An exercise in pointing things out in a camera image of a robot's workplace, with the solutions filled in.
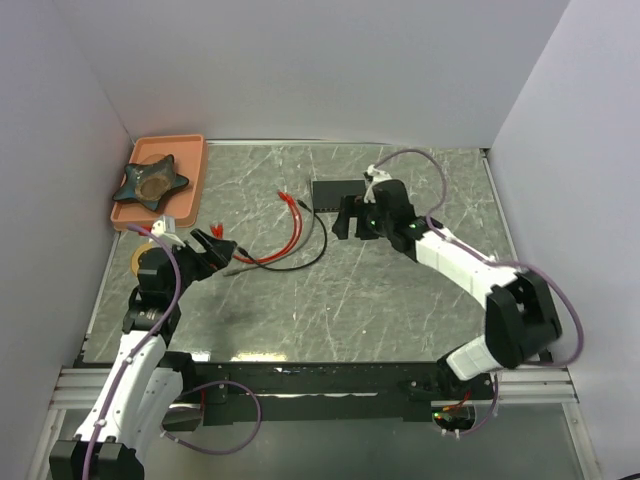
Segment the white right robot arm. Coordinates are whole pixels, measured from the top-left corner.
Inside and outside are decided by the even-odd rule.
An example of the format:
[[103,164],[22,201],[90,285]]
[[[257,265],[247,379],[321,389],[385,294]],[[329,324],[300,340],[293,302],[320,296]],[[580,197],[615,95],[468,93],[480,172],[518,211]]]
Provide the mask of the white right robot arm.
[[363,194],[342,197],[332,227],[337,238],[349,236],[352,219],[357,238],[387,239],[397,252],[442,274],[484,309],[483,333],[440,360],[437,386],[444,396],[459,398],[478,375],[514,369],[560,338],[562,327],[544,278],[497,262],[441,223],[417,215],[402,181],[382,180]]

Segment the black network switch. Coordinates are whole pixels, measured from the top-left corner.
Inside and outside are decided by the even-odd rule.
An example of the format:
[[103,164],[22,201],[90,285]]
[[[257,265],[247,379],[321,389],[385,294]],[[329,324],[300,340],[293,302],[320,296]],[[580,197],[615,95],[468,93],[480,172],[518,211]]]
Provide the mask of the black network switch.
[[362,195],[364,191],[364,180],[314,180],[311,184],[314,211],[338,212],[343,197]]

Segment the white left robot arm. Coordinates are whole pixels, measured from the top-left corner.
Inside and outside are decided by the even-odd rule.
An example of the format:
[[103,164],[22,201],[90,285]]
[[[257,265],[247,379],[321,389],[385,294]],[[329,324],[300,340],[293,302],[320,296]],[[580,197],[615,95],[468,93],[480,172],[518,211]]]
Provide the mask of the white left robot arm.
[[192,283],[227,267],[237,244],[200,229],[190,234],[200,251],[167,235],[148,235],[153,245],[137,260],[138,284],[129,297],[116,359],[73,438],[54,444],[52,478],[144,478],[151,437],[169,406],[196,394],[192,357],[168,349],[181,317],[178,301]]

